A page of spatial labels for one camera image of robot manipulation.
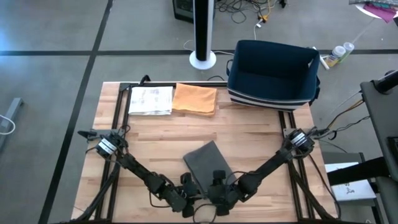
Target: table leg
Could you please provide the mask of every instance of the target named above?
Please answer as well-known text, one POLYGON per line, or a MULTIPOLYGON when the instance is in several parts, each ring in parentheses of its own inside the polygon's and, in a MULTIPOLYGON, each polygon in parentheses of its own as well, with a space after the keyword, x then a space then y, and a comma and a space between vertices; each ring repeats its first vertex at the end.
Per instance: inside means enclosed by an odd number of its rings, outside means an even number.
POLYGON ((371 27, 373 21, 375 21, 376 18, 372 17, 372 20, 364 27, 364 29, 355 37, 353 41, 351 41, 352 44, 354 44, 359 38, 362 37, 362 35, 371 27))
POLYGON ((338 169, 328 173, 330 185, 369 179, 372 177, 388 177, 389 171, 383 157, 371 159, 355 166, 338 169))

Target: white paper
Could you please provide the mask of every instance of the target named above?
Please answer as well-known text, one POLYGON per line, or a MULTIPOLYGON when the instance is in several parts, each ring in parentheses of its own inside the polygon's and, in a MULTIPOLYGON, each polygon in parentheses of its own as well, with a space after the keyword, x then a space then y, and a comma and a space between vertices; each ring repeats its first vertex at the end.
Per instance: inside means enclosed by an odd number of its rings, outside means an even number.
MULTIPOLYGON (((345 162, 339 164, 325 164, 326 172, 343 169, 358 164, 357 162, 345 162)), ((372 187, 367 180, 359 180, 347 184, 331 186, 331 190, 337 201, 359 200, 376 198, 372 187)))
POLYGON ((168 115, 172 112, 173 87, 134 87, 129 115, 168 115))

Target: white bottle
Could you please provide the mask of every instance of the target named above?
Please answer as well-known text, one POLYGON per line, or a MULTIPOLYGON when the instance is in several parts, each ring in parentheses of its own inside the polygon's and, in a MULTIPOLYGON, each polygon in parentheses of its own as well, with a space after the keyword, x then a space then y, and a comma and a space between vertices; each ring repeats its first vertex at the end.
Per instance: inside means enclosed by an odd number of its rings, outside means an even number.
POLYGON ((346 53, 346 49, 342 46, 336 46, 326 59, 326 64, 329 67, 333 67, 339 61, 339 59, 346 53))
POLYGON ((354 50, 354 45, 350 42, 345 42, 343 47, 346 49, 346 53, 339 59, 338 63, 343 62, 343 60, 354 50))

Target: navy blue basket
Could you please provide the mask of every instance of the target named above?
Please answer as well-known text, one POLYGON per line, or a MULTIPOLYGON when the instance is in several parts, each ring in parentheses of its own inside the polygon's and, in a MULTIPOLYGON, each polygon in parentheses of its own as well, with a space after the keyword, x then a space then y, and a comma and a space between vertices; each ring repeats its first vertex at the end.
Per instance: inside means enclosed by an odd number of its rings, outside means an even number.
POLYGON ((240 40, 231 71, 231 101, 293 111, 317 97, 319 52, 310 48, 258 40, 240 40))

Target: orange towel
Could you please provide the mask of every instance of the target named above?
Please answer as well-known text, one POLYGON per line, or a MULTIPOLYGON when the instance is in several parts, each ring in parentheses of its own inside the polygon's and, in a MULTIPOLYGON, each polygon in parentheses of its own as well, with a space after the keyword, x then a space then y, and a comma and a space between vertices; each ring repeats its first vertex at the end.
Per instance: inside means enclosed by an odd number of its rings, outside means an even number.
POLYGON ((202 116, 213 116, 216 109, 217 89, 177 83, 173 110, 202 116))

